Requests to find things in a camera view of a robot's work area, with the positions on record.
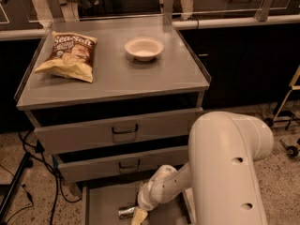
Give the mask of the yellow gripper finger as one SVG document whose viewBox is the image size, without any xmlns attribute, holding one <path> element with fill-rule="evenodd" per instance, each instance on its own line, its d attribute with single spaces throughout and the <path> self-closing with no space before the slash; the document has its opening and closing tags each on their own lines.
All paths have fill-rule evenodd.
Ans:
<svg viewBox="0 0 300 225">
<path fill-rule="evenodd" d="M 134 211 L 133 218 L 130 225 L 142 225 L 148 216 L 148 212 L 140 207 L 137 207 Z"/>
</svg>

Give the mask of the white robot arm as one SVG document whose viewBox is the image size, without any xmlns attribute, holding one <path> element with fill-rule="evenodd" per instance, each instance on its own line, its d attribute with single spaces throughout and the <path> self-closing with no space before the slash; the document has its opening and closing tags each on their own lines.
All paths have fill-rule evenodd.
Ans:
<svg viewBox="0 0 300 225">
<path fill-rule="evenodd" d="M 130 225 L 142 225 L 150 211 L 189 188 L 196 225 L 267 225 L 254 162 L 273 146 L 270 127 L 257 117 L 202 115 L 189 132 L 188 162 L 179 170 L 162 165 L 140 186 Z"/>
</svg>

